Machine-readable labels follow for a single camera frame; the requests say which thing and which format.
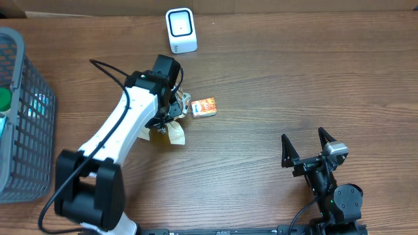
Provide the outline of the green bottle cap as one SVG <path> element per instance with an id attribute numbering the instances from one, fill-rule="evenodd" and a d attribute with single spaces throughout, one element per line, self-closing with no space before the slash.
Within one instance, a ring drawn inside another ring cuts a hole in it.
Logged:
<path id="1" fill-rule="evenodd" d="M 6 112 L 10 110 L 12 102 L 12 93 L 7 88 L 0 88 L 0 112 Z"/>

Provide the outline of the orange tissue pack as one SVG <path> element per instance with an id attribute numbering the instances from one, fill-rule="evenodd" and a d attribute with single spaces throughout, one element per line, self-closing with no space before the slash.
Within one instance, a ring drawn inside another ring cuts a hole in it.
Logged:
<path id="1" fill-rule="evenodd" d="M 192 115 L 194 118 L 203 118 L 217 114 L 216 102 L 213 97 L 191 102 Z"/>

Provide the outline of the beige dried mushroom bag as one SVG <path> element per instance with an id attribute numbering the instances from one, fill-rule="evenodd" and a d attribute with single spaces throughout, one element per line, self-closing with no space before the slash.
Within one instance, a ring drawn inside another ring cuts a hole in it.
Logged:
<path id="1" fill-rule="evenodd" d="M 190 104 L 191 95 L 180 88 L 174 95 L 174 103 L 169 113 L 172 120 L 166 122 L 162 127 L 143 128 L 140 131 L 138 138 L 154 142 L 161 140 L 162 142 L 171 145 L 184 145 L 185 133 L 179 120 L 188 115 Z"/>

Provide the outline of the grey plastic shopping basket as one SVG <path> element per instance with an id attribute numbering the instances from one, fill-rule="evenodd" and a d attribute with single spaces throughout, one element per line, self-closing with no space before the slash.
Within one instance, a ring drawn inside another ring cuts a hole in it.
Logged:
<path id="1" fill-rule="evenodd" d="M 1 112 L 1 203 L 30 202 L 52 188 L 57 98 L 25 54 L 21 34 L 1 28 L 1 87 L 12 93 L 10 110 Z M 44 116 L 27 115 L 30 100 L 44 94 Z"/>

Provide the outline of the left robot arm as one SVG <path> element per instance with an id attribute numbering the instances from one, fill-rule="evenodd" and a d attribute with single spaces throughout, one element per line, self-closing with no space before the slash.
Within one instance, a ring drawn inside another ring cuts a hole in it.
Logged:
<path id="1" fill-rule="evenodd" d="M 125 210 L 122 166 L 144 128 L 162 128 L 181 115 L 176 92 L 183 68 L 157 56 L 153 68 L 125 76 L 123 93 L 102 127 L 78 151 L 63 150 L 56 163 L 55 193 L 47 206 L 79 227 L 77 234 L 140 234 Z"/>

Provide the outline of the teal snack packet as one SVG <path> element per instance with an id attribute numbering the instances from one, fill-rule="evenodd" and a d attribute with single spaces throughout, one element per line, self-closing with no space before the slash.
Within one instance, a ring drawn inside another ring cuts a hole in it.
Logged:
<path id="1" fill-rule="evenodd" d="M 36 94 L 34 99 L 30 100 L 30 108 L 27 110 L 27 115 L 37 121 L 44 116 L 49 100 L 44 94 Z"/>

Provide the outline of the white barcode scanner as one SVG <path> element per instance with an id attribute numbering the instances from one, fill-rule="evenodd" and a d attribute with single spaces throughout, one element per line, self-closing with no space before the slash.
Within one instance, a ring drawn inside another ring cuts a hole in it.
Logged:
<path id="1" fill-rule="evenodd" d="M 172 53 L 184 54 L 197 50 L 197 35 L 193 13 L 189 8 L 174 8 L 165 15 Z"/>

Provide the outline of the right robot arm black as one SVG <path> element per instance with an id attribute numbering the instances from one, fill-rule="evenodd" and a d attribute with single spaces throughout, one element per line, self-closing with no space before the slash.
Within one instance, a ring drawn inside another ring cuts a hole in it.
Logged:
<path id="1" fill-rule="evenodd" d="M 301 159 L 291 141 L 281 136 L 281 166 L 292 168 L 294 177 L 304 176 L 314 198 L 279 231 L 285 234 L 367 234 L 365 225 L 357 221 L 362 217 L 362 189 L 355 184 L 338 185 L 333 171 L 342 165 L 349 153 L 348 147 L 333 138 L 324 128 L 318 128 L 322 151 L 314 157 Z M 298 218 L 317 204 L 321 214 L 307 225 L 296 226 Z"/>

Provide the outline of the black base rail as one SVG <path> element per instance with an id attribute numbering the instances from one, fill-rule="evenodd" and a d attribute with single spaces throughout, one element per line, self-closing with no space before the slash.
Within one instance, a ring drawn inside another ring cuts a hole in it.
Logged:
<path id="1" fill-rule="evenodd" d="M 219 229 L 196 229 L 196 230 L 169 230 L 159 229 L 140 229 L 140 235 L 314 235 L 314 234 L 358 234 L 368 235 L 365 225 L 337 225 L 329 227 L 326 231 L 315 231 L 309 225 L 294 225 L 289 230 L 289 225 L 279 225 L 276 228 L 219 228 Z"/>

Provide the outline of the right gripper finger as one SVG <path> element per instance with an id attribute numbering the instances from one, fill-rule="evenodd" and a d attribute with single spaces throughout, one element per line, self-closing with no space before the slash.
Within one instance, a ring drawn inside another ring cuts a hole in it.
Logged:
<path id="1" fill-rule="evenodd" d="M 293 147 L 292 143 L 286 136 L 283 134 L 281 136 L 281 144 L 282 144 L 282 162 L 293 162 L 300 159 L 298 153 L 296 152 L 295 148 Z"/>
<path id="2" fill-rule="evenodd" d="M 322 150 L 327 149 L 327 144 L 336 141 L 336 139 L 333 138 L 323 127 L 318 128 L 318 134 Z"/>

